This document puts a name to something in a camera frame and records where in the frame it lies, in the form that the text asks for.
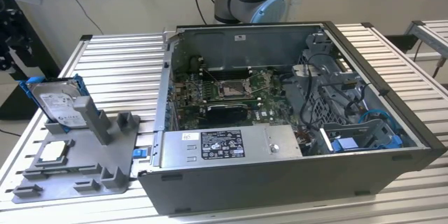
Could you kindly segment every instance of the barcode sticker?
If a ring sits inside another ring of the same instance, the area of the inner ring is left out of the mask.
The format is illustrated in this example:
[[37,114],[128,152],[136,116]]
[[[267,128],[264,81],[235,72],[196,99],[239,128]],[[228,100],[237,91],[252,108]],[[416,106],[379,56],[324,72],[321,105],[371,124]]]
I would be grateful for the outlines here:
[[199,132],[183,133],[181,139],[183,140],[199,140]]

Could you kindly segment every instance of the black metal case side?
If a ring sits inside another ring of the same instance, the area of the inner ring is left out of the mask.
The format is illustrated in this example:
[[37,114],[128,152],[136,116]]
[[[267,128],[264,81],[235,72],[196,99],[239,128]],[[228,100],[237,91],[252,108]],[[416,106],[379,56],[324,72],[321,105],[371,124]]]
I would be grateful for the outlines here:
[[163,215],[297,204],[375,195],[428,153],[403,150],[155,171],[139,181]]

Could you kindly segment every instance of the blue cable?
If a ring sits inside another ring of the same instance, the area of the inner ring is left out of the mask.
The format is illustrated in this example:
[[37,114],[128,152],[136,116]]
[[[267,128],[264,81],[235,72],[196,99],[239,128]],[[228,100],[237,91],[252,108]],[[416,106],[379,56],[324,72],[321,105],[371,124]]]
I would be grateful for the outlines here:
[[391,121],[391,124],[392,124],[392,128],[393,128],[392,131],[396,132],[396,130],[397,130],[397,126],[396,126],[396,124],[395,124],[395,121],[393,121],[393,119],[391,118],[389,114],[388,114],[385,111],[383,111],[383,110],[369,110],[369,111],[367,111],[367,112],[361,115],[361,117],[359,118],[357,123],[361,123],[361,122],[364,121],[365,116],[367,116],[368,114],[371,114],[371,113],[380,113],[380,114],[385,115],[385,117],[388,118],[388,120]]

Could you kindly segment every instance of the hard drive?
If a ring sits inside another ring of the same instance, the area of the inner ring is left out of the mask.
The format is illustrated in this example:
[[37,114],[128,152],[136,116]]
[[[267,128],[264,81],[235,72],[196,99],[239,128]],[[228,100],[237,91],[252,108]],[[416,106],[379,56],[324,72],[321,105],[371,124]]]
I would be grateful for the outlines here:
[[87,127],[81,114],[75,111],[76,98],[89,95],[83,78],[56,78],[47,80],[32,77],[20,82],[20,87],[33,99],[51,122],[57,122],[69,129]]

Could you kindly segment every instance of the motherboard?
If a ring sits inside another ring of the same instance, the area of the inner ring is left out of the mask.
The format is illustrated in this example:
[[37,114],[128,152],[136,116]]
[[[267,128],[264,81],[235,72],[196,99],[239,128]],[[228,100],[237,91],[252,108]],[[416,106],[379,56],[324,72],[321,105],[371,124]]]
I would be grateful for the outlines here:
[[269,68],[180,74],[175,103],[180,130],[256,124],[297,128],[281,75]]

